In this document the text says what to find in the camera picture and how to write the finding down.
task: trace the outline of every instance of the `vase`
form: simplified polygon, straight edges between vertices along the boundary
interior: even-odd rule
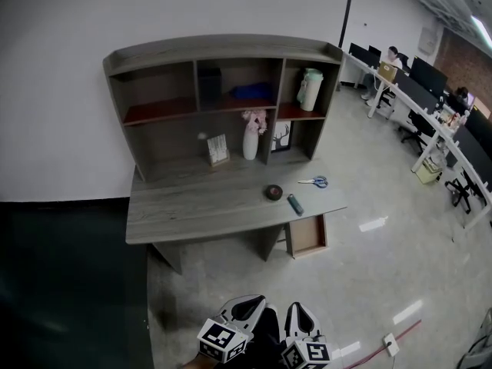
[[[243,138],[243,156],[246,160],[254,160],[257,151],[258,132],[249,130],[248,127],[246,127]]]

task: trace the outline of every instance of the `robotic arm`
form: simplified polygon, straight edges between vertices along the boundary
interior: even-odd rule
[[[199,352],[223,364],[244,353],[266,305],[263,295],[227,302],[207,319],[198,334]],[[326,343],[319,320],[303,304],[295,302],[289,307],[285,333],[281,359],[288,369],[318,369],[330,364],[331,346]]]

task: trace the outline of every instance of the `tape roll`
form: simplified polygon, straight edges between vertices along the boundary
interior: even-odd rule
[[[264,192],[267,198],[272,201],[278,201],[281,199],[283,193],[282,188],[276,184],[270,184]]]

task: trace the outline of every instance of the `concrete floor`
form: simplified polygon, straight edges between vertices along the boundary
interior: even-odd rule
[[[184,275],[154,255],[148,265],[149,322],[155,367],[168,369],[196,354],[204,320],[228,299],[263,294],[279,309],[281,327],[289,305],[306,304],[321,320],[327,339],[353,345],[341,367],[381,346],[421,319],[404,336],[395,367],[453,368],[467,351],[492,305],[492,229],[488,218],[453,243],[466,216],[453,208],[444,182],[423,186],[411,172],[417,156],[401,144],[394,124],[367,118],[356,91],[336,94],[318,148],[328,180],[347,194],[349,207],[326,216],[330,248],[293,260],[275,251],[268,263],[241,240],[188,245]],[[378,218],[386,224],[361,232]],[[394,316],[422,306],[401,323]],[[384,352],[365,368],[391,368]]]

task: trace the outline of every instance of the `office desk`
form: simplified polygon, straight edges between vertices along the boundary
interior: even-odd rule
[[[133,184],[128,209],[128,244],[152,243],[168,263],[181,272],[180,246],[229,238],[249,232],[261,236],[259,251],[267,260],[284,225],[347,207],[344,193],[330,180],[321,160],[307,162],[296,149],[273,154],[268,166],[240,155],[217,167],[193,159],[163,165],[162,179]],[[298,181],[326,176],[325,189]],[[267,185],[280,185],[280,201],[264,196]],[[292,193],[304,209],[298,217],[289,205]]]
[[[358,59],[354,58],[352,55],[347,54],[344,52],[344,57],[348,62],[351,64],[356,65],[357,67],[361,68],[363,71],[374,74],[374,70],[372,68],[369,68],[366,64],[364,64],[362,61],[359,61]],[[437,121],[436,118],[434,118],[432,115],[429,115],[425,110],[423,110],[414,100],[410,98],[409,95],[407,95],[405,92],[401,91],[395,84],[392,84],[388,81],[386,81],[384,78],[381,78],[380,75],[376,75],[377,78],[381,79],[381,84],[380,88],[378,90],[378,94],[381,97],[381,94],[384,87],[388,87],[395,95],[398,100],[403,102],[408,108],[410,108],[413,112],[418,113],[419,115],[422,115],[425,120],[432,126],[432,128],[435,130],[435,133],[433,137],[430,139],[430,141],[427,143],[427,147],[424,149],[422,152],[421,156],[417,159],[415,164],[412,166],[411,170],[412,172],[416,172],[417,169],[422,165],[424,162],[424,159],[430,154],[431,150],[434,148],[436,145],[437,141],[439,138],[443,138],[447,148],[450,150],[450,152],[454,155],[454,157],[458,160],[458,162],[461,164],[461,166],[464,168],[464,170],[468,173],[470,178],[475,181],[482,192],[482,194],[485,197],[485,201],[487,202],[487,205],[485,206],[484,209],[482,209],[477,215],[474,216],[474,218],[469,221],[466,225],[464,225],[464,228],[462,231],[458,232],[458,235],[466,235],[468,231],[470,231],[477,223],[480,221],[482,218],[484,218],[489,211],[492,209],[492,194],[487,190],[488,182],[483,182],[482,179],[480,178],[480,175],[475,171],[473,165],[467,160],[467,158],[464,156],[463,152],[458,148],[456,143],[454,142],[453,138],[450,137],[445,131],[439,121]],[[377,107],[377,102],[374,103],[374,105],[371,107],[371,110],[367,114],[367,116],[370,118],[374,114],[374,111],[376,110]]]

